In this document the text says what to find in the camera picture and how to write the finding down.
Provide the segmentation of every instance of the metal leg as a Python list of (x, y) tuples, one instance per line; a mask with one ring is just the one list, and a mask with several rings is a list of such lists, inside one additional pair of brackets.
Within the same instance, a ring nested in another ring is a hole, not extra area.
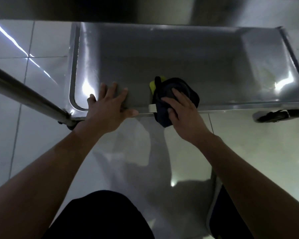
[(49, 116), (68, 126), (75, 126), (76, 121), (71, 115), (54, 105), (37, 92), (22, 84), (0, 69), (0, 94), (20, 102), (46, 116)]

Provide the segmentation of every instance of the person's right hand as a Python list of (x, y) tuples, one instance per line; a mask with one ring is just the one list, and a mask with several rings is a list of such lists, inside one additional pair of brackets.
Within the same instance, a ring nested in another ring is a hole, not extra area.
[(169, 97), (162, 98), (174, 108), (168, 109), (169, 119), (182, 139), (197, 146), (200, 140), (212, 133), (206, 127), (192, 101), (184, 93), (180, 93), (174, 88), (172, 88), (172, 92), (179, 102)]

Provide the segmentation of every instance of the forearm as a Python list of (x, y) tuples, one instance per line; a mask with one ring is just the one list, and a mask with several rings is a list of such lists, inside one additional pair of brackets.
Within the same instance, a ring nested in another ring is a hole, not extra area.
[(196, 145), (222, 180), (257, 238), (299, 236), (299, 202), (240, 158), (213, 134)]
[(42, 237), (99, 138), (84, 129), (79, 126), (0, 188), (0, 238)]

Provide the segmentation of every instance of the floor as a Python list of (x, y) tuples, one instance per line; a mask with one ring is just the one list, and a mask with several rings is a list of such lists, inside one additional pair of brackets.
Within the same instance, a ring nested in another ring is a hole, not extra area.
[[(0, 20), (0, 68), (62, 107), (70, 23)], [(299, 58), (299, 31), (290, 31)], [(299, 119), (257, 124), (250, 111), (202, 114), (235, 152), (299, 200)], [(0, 186), (69, 133), (56, 121), (0, 95)], [(207, 236), (211, 166), (172, 127), (126, 120), (88, 154), (60, 211), (96, 190), (128, 196), (156, 238)]]

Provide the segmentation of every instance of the person's left hand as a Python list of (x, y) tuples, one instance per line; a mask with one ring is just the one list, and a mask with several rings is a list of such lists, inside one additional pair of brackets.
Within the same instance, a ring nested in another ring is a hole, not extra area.
[(85, 121), (80, 123), (82, 125), (84, 123), (101, 136), (116, 130), (126, 118), (138, 115), (138, 111), (133, 109), (121, 111), (121, 105), (128, 94), (128, 89), (125, 88), (119, 96), (114, 98), (116, 88), (116, 82), (113, 82), (108, 90), (106, 90), (106, 85), (102, 83), (98, 101), (93, 94), (87, 99), (89, 111)]

